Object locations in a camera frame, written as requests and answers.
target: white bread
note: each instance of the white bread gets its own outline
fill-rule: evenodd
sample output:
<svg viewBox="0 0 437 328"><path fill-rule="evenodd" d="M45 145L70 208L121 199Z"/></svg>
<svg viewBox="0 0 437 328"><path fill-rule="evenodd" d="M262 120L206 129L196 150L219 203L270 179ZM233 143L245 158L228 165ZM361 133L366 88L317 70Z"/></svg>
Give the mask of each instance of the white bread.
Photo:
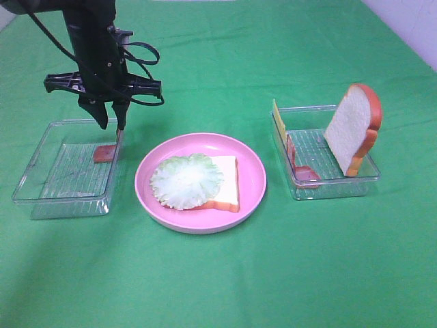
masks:
<svg viewBox="0 0 437 328"><path fill-rule="evenodd" d="M240 210L237 158L235 156L211 156L211 159L224 175L223 184L216 197L190 210L215 208L236 213Z"/></svg>
<svg viewBox="0 0 437 328"><path fill-rule="evenodd" d="M375 144L382 108L367 85L352 84L341 100L324 137L345 176L356 176L363 157Z"/></svg>

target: clear plastic container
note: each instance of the clear plastic container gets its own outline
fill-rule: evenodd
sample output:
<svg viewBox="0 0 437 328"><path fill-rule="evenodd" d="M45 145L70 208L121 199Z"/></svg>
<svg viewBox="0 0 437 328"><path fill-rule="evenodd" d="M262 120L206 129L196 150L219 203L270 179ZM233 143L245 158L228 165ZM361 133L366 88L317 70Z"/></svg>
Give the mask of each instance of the clear plastic container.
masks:
<svg viewBox="0 0 437 328"><path fill-rule="evenodd" d="M107 214L123 141L116 128L116 119L106 130L93 119L50 123L12 200L25 205L32 219ZM96 148L108 145L115 145L112 161L95 163Z"/></svg>
<svg viewBox="0 0 437 328"><path fill-rule="evenodd" d="M271 113L273 135L293 198L315 200L323 198L367 195L380 178L380 171L369 154L363 159L358 176L345 177L330 151L323 132L329 125L336 105L279 108L279 115L296 149L294 162L281 137L281 127ZM316 174L302 177L296 167L310 167Z"/></svg>

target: black cable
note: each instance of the black cable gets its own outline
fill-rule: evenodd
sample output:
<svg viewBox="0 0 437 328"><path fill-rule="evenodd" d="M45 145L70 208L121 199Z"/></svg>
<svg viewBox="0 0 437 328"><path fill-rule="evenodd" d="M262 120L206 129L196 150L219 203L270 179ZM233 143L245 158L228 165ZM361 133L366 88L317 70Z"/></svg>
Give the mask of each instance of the black cable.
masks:
<svg viewBox="0 0 437 328"><path fill-rule="evenodd" d="M74 56L70 51L68 51L66 48L64 48L64 46L54 37L54 35L44 26L44 24L41 23L41 21L38 19L38 17L35 16L35 14L33 12L30 11L30 9L27 7L27 5L23 4L23 2L21 0L18 0L18 2L20 3L20 5L25 9L26 13L29 15L29 17L34 21L34 23L41 29L41 31L47 36L47 38L50 39L50 41L68 58L70 58L72 61L74 61L79 67L81 67L82 69L88 71L88 73L90 73L99 83L101 83L102 85L104 85L110 92L116 94L117 96L119 96L120 98L123 98L125 100L128 101L132 101L133 103L136 103L138 105L143 105L143 106L160 106L162 104L164 104L164 98L161 96L160 97L160 102L145 102L145 101L141 101L141 100L137 100L135 98L133 98L132 96L128 96L126 94L124 94L123 92L120 92L116 89L114 89L113 87L111 87L108 83L106 83L105 81L103 81L100 77L98 77L97 75L94 74L93 70L91 68L89 68L87 65L85 65L79 58L77 58L76 56ZM143 68L146 72L147 75L149 76L149 78L152 78L151 74L147 71L146 68Z"/></svg>
<svg viewBox="0 0 437 328"><path fill-rule="evenodd" d="M138 65L139 65L139 67L141 67L143 70L144 70L144 72L147 74L147 76L149 77L149 79L151 79L151 80L154 80L154 78L153 78L153 76L150 74L150 72L149 72L149 70L143 65L143 63L141 63L141 62L139 62L139 61L136 61L135 59L135 56L132 54L132 53L130 53L129 51L127 51L125 48L123 48L123 52L124 53L126 53L128 56L126 56L126 59L127 60L130 60L130 61L132 61L132 62L135 62L135 63L137 63Z"/></svg>
<svg viewBox="0 0 437 328"><path fill-rule="evenodd" d="M148 51L153 53L155 58L156 58L155 60L138 59L134 55L129 53L129 56L130 56L129 60L131 60L133 62L142 63L142 64L145 64L145 65L156 65L159 62L159 59L160 59L159 52L153 46L151 46L148 43L145 43L145 42L129 42L129 43L121 43L121 44L119 44L119 46L142 46L143 48L146 48Z"/></svg>

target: green tablecloth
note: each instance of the green tablecloth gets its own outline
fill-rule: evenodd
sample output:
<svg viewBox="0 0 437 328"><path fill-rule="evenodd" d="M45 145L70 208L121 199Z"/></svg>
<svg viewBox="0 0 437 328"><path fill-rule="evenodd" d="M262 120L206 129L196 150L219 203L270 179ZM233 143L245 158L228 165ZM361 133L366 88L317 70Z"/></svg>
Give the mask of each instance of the green tablecloth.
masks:
<svg viewBox="0 0 437 328"><path fill-rule="evenodd" d="M69 45L59 12L39 17ZM11 201L47 124L88 118L42 84L76 66L26 16L0 33L1 327L437 327L437 74L364 4L117 0L116 25L160 51L166 104L130 106L113 209L80 219ZM293 200L272 99L335 104L353 82L384 107L378 192ZM195 131L243 141L268 176L251 217L207 236L156 223L134 190L147 152Z"/></svg>

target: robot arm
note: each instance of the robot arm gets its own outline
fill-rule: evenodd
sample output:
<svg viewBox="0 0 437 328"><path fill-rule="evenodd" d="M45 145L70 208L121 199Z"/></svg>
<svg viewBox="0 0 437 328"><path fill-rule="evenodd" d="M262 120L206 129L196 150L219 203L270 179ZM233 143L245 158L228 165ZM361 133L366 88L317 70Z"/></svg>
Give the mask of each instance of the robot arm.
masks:
<svg viewBox="0 0 437 328"><path fill-rule="evenodd" d="M47 92L65 90L78 94L79 106L91 114L101 128L105 129L108 123L106 102L112 102L120 130L125 127L131 101L141 105L164 103L160 81L149 74L149 78L145 78L128 73L126 59L132 56L124 46L133 32L115 28L115 0L0 0L0 5L15 14L29 14L37 24L33 13L62 11L74 51L74 56L69 57L78 64L79 71L49 74L44 85ZM140 65L141 62L156 64L158 52L148 44L142 45L154 52L156 61L139 60ZM141 102L132 98L135 94L153 95L161 102Z"/></svg>

